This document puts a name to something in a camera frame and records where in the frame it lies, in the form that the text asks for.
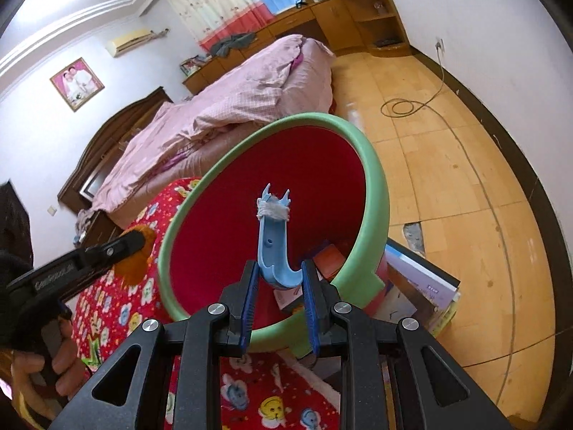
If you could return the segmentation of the dark wooden nightstand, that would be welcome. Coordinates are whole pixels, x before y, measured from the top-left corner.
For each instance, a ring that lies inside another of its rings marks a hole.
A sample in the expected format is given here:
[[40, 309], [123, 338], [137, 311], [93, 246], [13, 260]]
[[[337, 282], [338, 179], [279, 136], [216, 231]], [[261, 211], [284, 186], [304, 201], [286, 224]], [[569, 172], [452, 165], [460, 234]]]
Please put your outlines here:
[[101, 210], [80, 210], [75, 224], [74, 246], [88, 248], [102, 245], [120, 236], [122, 229]]

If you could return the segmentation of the dark wooden headboard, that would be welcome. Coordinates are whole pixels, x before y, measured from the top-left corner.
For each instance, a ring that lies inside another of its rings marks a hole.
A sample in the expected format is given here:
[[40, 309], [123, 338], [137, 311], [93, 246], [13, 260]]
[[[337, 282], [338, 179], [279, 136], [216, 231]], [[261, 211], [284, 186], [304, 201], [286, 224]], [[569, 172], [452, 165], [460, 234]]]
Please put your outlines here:
[[158, 109], [170, 101], [160, 86], [109, 118], [89, 141], [75, 170], [58, 192], [58, 202], [74, 214], [89, 209], [128, 143], [150, 124]]

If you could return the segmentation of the orange wrapper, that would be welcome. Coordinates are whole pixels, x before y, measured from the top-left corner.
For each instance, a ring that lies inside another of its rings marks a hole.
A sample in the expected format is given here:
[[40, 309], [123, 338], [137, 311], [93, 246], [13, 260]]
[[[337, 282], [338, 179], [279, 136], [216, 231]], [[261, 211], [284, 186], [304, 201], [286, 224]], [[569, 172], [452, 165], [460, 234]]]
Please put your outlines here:
[[144, 238], [143, 248], [127, 256], [127, 258], [114, 265], [115, 276], [121, 280], [123, 286], [131, 287], [143, 281], [151, 261], [151, 253], [157, 232], [147, 225], [136, 225], [123, 232], [123, 235], [138, 233]]

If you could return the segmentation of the pink bed quilt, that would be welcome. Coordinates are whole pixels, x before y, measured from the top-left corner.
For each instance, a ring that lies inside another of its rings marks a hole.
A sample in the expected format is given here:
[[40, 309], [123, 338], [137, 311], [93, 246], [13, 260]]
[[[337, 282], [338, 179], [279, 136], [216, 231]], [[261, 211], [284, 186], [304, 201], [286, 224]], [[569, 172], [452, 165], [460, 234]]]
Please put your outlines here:
[[130, 140], [91, 208], [132, 219], [167, 183], [204, 175], [257, 129], [290, 115], [328, 112], [334, 58], [314, 38], [285, 36], [191, 100], [163, 103]]

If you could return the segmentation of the wall air conditioner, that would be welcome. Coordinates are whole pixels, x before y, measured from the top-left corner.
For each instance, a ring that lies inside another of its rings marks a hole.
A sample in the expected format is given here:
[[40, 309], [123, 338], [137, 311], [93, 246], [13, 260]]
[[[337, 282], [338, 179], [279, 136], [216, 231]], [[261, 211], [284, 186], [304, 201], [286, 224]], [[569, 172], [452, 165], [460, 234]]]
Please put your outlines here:
[[148, 42], [158, 38], [165, 37], [170, 32], [169, 28], [155, 32], [150, 29], [138, 29], [128, 34], [124, 34], [116, 39], [109, 41], [106, 50], [112, 57], [119, 57], [126, 52], [145, 45]]

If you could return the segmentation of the floral red curtain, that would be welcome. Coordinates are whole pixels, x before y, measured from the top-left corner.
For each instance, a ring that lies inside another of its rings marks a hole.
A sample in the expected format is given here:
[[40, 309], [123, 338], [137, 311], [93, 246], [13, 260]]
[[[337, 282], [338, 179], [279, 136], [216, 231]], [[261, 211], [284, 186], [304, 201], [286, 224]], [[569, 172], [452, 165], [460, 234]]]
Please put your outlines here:
[[265, 27], [274, 16], [262, 0], [167, 0], [199, 47]]

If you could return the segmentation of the long wooden cabinet desk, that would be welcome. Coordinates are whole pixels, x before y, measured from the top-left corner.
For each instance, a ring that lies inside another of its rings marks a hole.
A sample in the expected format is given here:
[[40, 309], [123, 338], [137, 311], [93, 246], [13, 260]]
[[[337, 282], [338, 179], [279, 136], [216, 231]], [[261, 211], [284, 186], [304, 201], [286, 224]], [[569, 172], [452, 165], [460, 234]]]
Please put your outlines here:
[[286, 35], [300, 34], [325, 44], [337, 56], [409, 56], [410, 42], [393, 0], [322, 0], [283, 12], [255, 32], [249, 45], [215, 56], [186, 77], [183, 85], [198, 94], [249, 57]]

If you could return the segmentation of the stack of books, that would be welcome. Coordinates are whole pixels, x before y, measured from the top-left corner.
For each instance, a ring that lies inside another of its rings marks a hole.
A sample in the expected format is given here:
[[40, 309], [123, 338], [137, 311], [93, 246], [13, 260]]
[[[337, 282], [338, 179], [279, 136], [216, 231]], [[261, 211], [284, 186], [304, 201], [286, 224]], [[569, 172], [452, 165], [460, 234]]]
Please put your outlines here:
[[437, 338], [457, 313], [460, 281], [391, 238], [380, 268], [385, 288], [371, 316], [391, 323], [411, 317]]

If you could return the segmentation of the red smiley flower quilt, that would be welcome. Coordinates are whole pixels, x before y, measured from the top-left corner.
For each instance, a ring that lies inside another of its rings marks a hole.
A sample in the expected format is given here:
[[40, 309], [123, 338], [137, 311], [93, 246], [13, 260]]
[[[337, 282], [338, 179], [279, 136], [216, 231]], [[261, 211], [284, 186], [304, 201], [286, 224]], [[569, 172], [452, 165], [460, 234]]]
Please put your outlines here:
[[260, 279], [246, 263], [221, 300], [189, 319], [147, 319], [103, 363], [55, 429], [339, 429], [341, 396], [288, 353], [247, 379], [244, 359]]

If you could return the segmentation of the dark clothes on cabinet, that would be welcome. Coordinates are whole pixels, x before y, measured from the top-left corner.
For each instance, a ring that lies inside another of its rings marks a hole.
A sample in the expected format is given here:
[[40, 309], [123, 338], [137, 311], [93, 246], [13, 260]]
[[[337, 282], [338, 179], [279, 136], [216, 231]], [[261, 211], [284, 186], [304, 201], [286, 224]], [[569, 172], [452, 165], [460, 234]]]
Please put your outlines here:
[[226, 58], [232, 49], [244, 49], [255, 39], [255, 32], [233, 34], [214, 43], [209, 52], [211, 56]]

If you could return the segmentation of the white medicine box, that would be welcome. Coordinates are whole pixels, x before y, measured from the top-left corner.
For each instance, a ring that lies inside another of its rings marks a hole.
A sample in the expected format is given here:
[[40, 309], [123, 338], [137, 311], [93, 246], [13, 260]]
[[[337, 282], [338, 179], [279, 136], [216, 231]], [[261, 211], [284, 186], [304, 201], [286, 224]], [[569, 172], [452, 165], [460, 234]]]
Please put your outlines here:
[[281, 312], [294, 314], [303, 307], [304, 299], [301, 285], [291, 289], [275, 289], [273, 293]]

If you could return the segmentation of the blue plastic hook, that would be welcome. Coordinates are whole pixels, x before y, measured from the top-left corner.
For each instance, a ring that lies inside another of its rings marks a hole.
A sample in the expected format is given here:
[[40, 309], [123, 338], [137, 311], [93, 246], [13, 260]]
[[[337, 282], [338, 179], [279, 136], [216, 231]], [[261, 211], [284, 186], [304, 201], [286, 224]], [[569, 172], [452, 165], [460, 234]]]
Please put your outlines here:
[[288, 264], [289, 203], [289, 190], [278, 198], [270, 192], [270, 185], [256, 199], [257, 265], [265, 282], [281, 290], [295, 288], [303, 281], [302, 271], [293, 271]]

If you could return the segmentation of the green red trash basket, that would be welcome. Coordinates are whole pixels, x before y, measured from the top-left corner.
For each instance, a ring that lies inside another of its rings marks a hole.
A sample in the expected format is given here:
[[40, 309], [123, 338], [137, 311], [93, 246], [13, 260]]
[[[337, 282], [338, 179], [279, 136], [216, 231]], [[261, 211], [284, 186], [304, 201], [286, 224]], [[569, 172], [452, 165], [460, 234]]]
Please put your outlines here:
[[[382, 289], [378, 273], [389, 230], [389, 191], [372, 145], [335, 115], [292, 115], [263, 127], [228, 152], [184, 200], [159, 255], [161, 299], [172, 322], [217, 303], [257, 263], [256, 199], [266, 185], [289, 190], [288, 264], [335, 245], [346, 261], [331, 281], [340, 298], [364, 308]], [[247, 350], [312, 352], [303, 307], [281, 312], [260, 274]]]

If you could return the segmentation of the framed wedding photo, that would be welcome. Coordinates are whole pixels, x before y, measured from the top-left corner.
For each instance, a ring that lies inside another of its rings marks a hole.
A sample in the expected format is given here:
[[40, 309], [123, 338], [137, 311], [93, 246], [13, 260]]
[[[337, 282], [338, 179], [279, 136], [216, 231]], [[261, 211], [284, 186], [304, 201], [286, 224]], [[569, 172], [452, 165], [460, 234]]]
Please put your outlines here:
[[49, 80], [73, 112], [77, 112], [105, 88], [82, 57], [65, 66]]

